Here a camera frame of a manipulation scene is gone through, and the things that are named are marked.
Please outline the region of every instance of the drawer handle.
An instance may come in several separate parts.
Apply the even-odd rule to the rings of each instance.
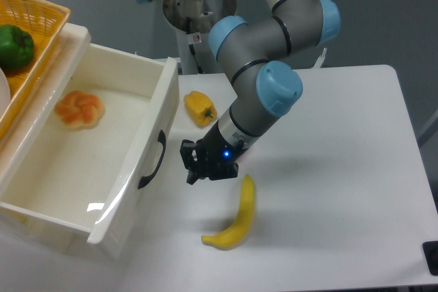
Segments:
[[[138,183],[138,189],[142,189],[144,186],[148,185],[151,182],[151,180],[153,179],[153,177],[155,177],[155,175],[158,172],[159,167],[162,164],[162,161],[164,158],[164,152],[166,152],[166,134],[162,130],[158,134],[158,142],[163,145],[163,151],[162,151],[162,154],[159,156],[157,167],[155,168],[155,170],[153,170],[152,174],[150,174],[149,176],[143,176],[140,179],[140,182]]]

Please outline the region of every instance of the white table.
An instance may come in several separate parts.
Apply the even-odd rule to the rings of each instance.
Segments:
[[[438,217],[400,86],[388,66],[299,71],[305,92],[242,158],[236,179],[190,186],[179,155],[198,129],[180,104],[168,150],[117,261],[76,240],[68,254],[0,226],[2,291],[296,291],[438,284],[422,243]],[[180,77],[223,113],[224,75]],[[201,243],[234,218],[243,175],[257,186],[248,239]]]

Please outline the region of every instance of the banana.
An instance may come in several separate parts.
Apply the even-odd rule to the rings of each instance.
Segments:
[[[244,177],[240,191],[240,205],[234,222],[226,230],[214,236],[203,235],[201,241],[220,249],[229,249],[238,244],[249,231],[254,218],[255,185],[249,174]]]

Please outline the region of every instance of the white drawer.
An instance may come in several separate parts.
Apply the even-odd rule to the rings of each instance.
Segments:
[[[27,235],[65,249],[88,236],[117,257],[142,192],[162,153],[178,102],[177,62],[166,63],[91,44],[67,83],[99,96],[105,113],[92,129],[71,131],[54,114],[0,195],[0,207]]]

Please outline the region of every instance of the yellow basket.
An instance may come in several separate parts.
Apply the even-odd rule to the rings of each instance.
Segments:
[[[31,34],[34,58],[24,68],[3,70],[11,90],[11,103],[0,118],[0,140],[23,112],[43,79],[55,41],[70,10],[45,0],[0,0],[0,25],[13,24]]]

